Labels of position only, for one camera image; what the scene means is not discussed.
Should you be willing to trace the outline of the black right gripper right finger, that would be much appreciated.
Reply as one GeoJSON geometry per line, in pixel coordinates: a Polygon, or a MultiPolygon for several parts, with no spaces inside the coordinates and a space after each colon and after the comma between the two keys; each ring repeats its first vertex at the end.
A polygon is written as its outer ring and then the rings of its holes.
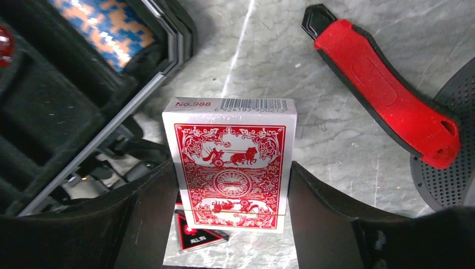
{"type": "Polygon", "coordinates": [[[369,206],[293,161],[288,202],[300,268],[473,268],[474,208],[417,218],[369,206]]]}

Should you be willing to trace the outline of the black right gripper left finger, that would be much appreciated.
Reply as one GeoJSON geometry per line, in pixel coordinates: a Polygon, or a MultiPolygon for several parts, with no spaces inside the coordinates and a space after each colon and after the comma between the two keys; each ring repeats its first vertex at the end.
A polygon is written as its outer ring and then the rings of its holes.
{"type": "Polygon", "coordinates": [[[1,267],[162,268],[177,193],[168,160],[61,212],[1,217],[1,267]]]}

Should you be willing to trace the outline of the red playing card deck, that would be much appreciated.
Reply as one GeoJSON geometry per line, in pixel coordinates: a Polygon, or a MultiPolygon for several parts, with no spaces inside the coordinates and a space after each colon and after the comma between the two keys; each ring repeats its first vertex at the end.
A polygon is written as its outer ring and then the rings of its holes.
{"type": "Polygon", "coordinates": [[[175,97],[162,119],[190,227],[283,232],[292,99],[175,97]]]}

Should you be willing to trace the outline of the black foam-lined carrying case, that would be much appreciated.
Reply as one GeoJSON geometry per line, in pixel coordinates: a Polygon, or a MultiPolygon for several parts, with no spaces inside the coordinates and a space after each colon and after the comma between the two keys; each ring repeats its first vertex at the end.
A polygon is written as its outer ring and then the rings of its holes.
{"type": "Polygon", "coordinates": [[[2,1],[1,214],[28,215],[195,53],[178,1],[126,1],[158,41],[115,71],[49,1],[2,1]]]}

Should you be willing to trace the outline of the poker chip roll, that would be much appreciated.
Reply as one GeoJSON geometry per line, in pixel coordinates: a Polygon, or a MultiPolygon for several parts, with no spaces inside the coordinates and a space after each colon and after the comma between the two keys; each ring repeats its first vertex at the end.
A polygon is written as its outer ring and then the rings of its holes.
{"type": "Polygon", "coordinates": [[[126,1],[55,0],[49,3],[117,72],[158,37],[126,1]]]}

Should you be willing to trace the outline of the red dice set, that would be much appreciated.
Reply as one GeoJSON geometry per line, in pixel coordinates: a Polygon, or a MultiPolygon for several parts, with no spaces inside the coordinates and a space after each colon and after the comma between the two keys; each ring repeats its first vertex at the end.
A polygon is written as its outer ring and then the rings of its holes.
{"type": "Polygon", "coordinates": [[[15,49],[15,38],[3,26],[1,26],[1,68],[9,66],[15,49]]]}

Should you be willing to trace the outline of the upper red triangle button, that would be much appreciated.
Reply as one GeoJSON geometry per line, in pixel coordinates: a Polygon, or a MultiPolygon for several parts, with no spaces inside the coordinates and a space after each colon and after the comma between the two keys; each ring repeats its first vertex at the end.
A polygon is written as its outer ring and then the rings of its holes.
{"type": "Polygon", "coordinates": [[[180,192],[178,192],[178,194],[177,194],[175,205],[176,206],[182,206],[183,205],[180,192]]]}

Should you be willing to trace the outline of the lower red all-in triangle button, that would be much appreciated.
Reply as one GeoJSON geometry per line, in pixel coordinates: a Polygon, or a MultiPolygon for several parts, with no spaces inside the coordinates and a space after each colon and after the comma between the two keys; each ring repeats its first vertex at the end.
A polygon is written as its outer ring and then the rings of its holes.
{"type": "Polygon", "coordinates": [[[176,209],[175,225],[179,252],[189,252],[200,248],[228,242],[230,235],[220,230],[191,228],[183,210],[176,209]]]}

